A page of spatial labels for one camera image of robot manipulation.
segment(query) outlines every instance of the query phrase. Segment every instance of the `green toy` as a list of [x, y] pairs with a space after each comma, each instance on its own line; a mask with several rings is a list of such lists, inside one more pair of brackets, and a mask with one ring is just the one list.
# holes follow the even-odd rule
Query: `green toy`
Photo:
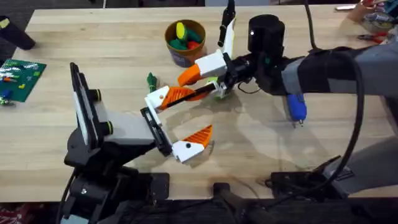
[[147, 83], [149, 86], [149, 93], [152, 93], [153, 91], [156, 90], [157, 78], [152, 74], [152, 72], [149, 72], [149, 74], [148, 74]]
[[171, 40], [170, 46], [172, 46], [173, 48], [175, 48], [177, 50], [187, 50], [188, 49], [187, 46], [183, 45], [178, 39]]
[[193, 30], [187, 29], [188, 30], [188, 40], [192, 40], [197, 42], [198, 44], [201, 43], [201, 37]]

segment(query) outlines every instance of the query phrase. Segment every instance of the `wooden table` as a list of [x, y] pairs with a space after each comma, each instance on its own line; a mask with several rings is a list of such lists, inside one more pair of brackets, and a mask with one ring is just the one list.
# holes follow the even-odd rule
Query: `wooden table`
[[[361, 29], [339, 28], [346, 14], [333, 12], [333, 7], [311, 7], [318, 46], [363, 47], [365, 43], [354, 35]], [[178, 19], [202, 23], [207, 49], [214, 52], [222, 11], [223, 7], [35, 11], [27, 32], [37, 47], [17, 50], [14, 58], [46, 63], [47, 68], [26, 103], [0, 108], [0, 202], [60, 200], [72, 171], [63, 164], [67, 139], [76, 128], [70, 62], [80, 66], [90, 87], [101, 89], [108, 109], [138, 113], [145, 106], [149, 72], [162, 83], [175, 85], [183, 71], [165, 46], [167, 25]], [[286, 56], [305, 55], [310, 49], [303, 6], [239, 7], [236, 55], [247, 53], [248, 20], [259, 14], [275, 14], [285, 23]], [[342, 34], [347, 30], [351, 35]], [[273, 171], [310, 170], [346, 149], [356, 97], [305, 97], [308, 118], [297, 129], [286, 119], [282, 98], [263, 92], [235, 91], [223, 102], [182, 103], [160, 114], [170, 136], [183, 138], [212, 123], [213, 149], [185, 165], [154, 149], [129, 165], [143, 172], [170, 173], [170, 198], [207, 198], [212, 183], [221, 181], [243, 197], [271, 197], [256, 179]], [[394, 135], [389, 118], [383, 100], [367, 96], [356, 148]], [[394, 189], [378, 189], [360, 196], [397, 194]]]

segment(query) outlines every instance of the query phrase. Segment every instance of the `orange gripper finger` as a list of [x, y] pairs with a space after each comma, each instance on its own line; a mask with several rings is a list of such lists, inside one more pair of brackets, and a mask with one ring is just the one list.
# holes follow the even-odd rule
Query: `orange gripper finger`
[[[167, 105], [169, 103], [172, 103], [176, 100], [179, 100], [183, 98], [184, 96], [187, 96], [189, 94], [194, 93], [195, 90], [191, 90], [190, 88], [187, 87], [170, 87], [169, 92], [167, 93], [165, 99], [163, 100], [162, 104], [159, 106], [159, 109], [165, 110], [167, 108]], [[187, 101], [195, 101], [195, 100], [200, 100], [207, 96], [208, 93], [202, 93], [200, 95], [194, 96], [192, 98], [187, 99]]]
[[211, 134], [213, 133], [213, 126], [209, 125], [202, 130], [192, 134], [191, 136], [184, 139], [184, 141], [199, 143], [202, 144], [204, 147], [210, 142]]
[[179, 76], [178, 84], [180, 86], [191, 85], [199, 80], [201, 80], [200, 69], [197, 64], [194, 64]]

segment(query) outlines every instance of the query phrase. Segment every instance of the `black cable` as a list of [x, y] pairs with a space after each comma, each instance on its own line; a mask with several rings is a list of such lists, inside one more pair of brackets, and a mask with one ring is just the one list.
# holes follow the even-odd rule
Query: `black cable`
[[315, 38], [313, 36], [312, 16], [311, 16], [311, 11], [310, 11], [310, 6], [308, 5], [308, 0], [304, 0], [304, 7], [305, 7], [305, 12], [307, 13], [307, 18], [308, 18], [308, 28], [310, 29], [311, 47], [313, 50], [318, 50], [319, 48], [315, 44]]
[[229, 218], [231, 219], [232, 223], [238, 224], [238, 221], [236, 220], [231, 207], [229, 207], [228, 203], [226, 203], [226, 201], [223, 198], [221, 198], [221, 197], [219, 197], [219, 198], [220, 198], [219, 201], [223, 204], [223, 207], [226, 209], [226, 213], [229, 216]]
[[74, 168], [72, 174], [69, 177], [69, 180], [68, 180], [67, 186], [65, 187], [65, 190], [63, 190], [62, 198], [61, 198], [60, 204], [58, 206], [58, 210], [57, 210], [56, 223], [58, 223], [58, 224], [61, 223], [62, 207], [63, 207], [63, 204], [65, 203], [65, 199], [67, 198], [68, 190], [70, 188], [70, 185], [72, 184], [73, 179], [76, 176], [76, 173], [77, 173], [76, 168]]
[[306, 189], [303, 188], [303, 187], [299, 187], [299, 186], [296, 186], [296, 185], [294, 185], [294, 184], [290, 184], [290, 183], [283, 182], [283, 181], [275, 181], [275, 180], [271, 180], [271, 179], [267, 179], [267, 180], [264, 181], [264, 185], [265, 185], [266, 187], [268, 187], [269, 189], [272, 188], [272, 184], [273, 184], [273, 183], [274, 183], [274, 184], [284, 185], [284, 186], [293, 188], [293, 189], [295, 189], [295, 190], [306, 190]]
[[209, 203], [209, 202], [212, 202], [212, 200], [204, 200], [204, 201], [201, 201], [201, 202], [197, 202], [197, 203], [193, 203], [193, 204], [190, 204], [190, 205], [182, 206], [182, 207], [179, 207], [179, 208], [176, 208], [176, 209], [173, 209], [173, 210], [161, 210], [161, 211], [154, 211], [154, 212], [152, 212], [152, 211], [139, 211], [139, 212], [150, 214], [150, 215], [152, 215], [152, 214], [163, 214], [163, 213], [177, 213], [177, 212], [184, 211], [184, 210], [186, 210], [188, 208], [196, 207], [196, 206], [199, 206], [199, 205], [204, 205], [204, 204]]
[[334, 173], [326, 181], [324, 181], [324, 183], [322, 183], [316, 187], [313, 187], [311, 189], [304, 190], [301, 192], [297, 192], [296, 194], [289, 195], [289, 196], [282, 198], [280, 200], [277, 200], [276, 202], [271, 203], [269, 205], [265, 205], [265, 206], [263, 206], [263, 209], [265, 209], [265, 210], [268, 210], [282, 202], [285, 202], [285, 201], [295, 198], [297, 196], [306, 195], [310, 192], [320, 190], [320, 189], [324, 188], [325, 186], [327, 186], [328, 184], [331, 184], [340, 175], [341, 171], [343, 171], [344, 167], [347, 165], [349, 158], [351, 157], [351, 155], [354, 151], [356, 141], [358, 140], [359, 132], [361, 131], [361, 126], [362, 126], [362, 122], [363, 122], [363, 113], [364, 113], [365, 94], [364, 94], [362, 72], [361, 72], [361, 69], [359, 68], [358, 64], [355, 62], [355, 60], [352, 59], [349, 55], [346, 55], [341, 52], [336, 52], [334, 54], [349, 61], [351, 66], [353, 67], [355, 75], [356, 75], [356, 89], [357, 89], [356, 117], [355, 117], [353, 133], [351, 135], [351, 139], [349, 140], [347, 150], [344, 153], [343, 157], [341, 158], [341, 161], [340, 161], [338, 167], [335, 169]]
[[258, 91], [260, 91], [260, 90], [261, 90], [261, 89], [259, 88], [258, 90], [256, 90], [256, 91], [252, 91], [252, 92], [245, 91], [245, 90], [243, 90], [243, 89], [241, 88], [241, 85], [242, 85], [242, 83], [243, 83], [243, 82], [240, 82], [240, 83], [238, 84], [238, 89], [239, 89], [239, 90], [241, 90], [242, 92], [246, 93], [246, 94], [253, 94], [253, 93], [257, 93]]

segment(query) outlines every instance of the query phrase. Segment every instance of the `gray robot arm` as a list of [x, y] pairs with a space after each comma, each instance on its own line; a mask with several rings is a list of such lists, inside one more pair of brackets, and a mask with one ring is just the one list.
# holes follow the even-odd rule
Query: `gray robot arm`
[[337, 52], [350, 55], [358, 63], [365, 94], [398, 96], [398, 42], [363, 49], [338, 47], [290, 59], [278, 72], [257, 77], [257, 84], [273, 95], [356, 93], [354, 70]]

